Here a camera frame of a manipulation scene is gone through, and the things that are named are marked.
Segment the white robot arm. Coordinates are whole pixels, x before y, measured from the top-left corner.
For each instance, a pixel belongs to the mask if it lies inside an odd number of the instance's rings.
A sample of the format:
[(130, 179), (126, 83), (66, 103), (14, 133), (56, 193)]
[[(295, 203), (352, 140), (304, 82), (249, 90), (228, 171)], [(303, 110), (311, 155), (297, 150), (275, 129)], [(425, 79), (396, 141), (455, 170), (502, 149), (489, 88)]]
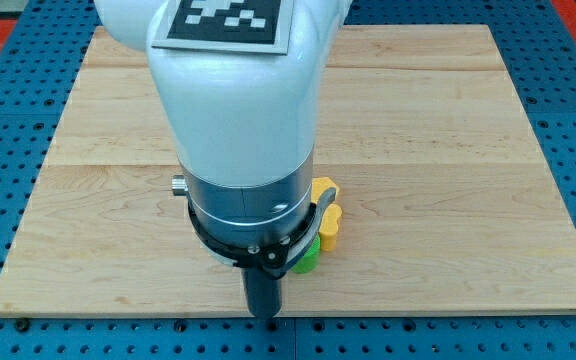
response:
[(97, 0), (146, 54), (203, 229), (239, 248), (293, 232), (309, 206), (318, 93), (347, 0)]

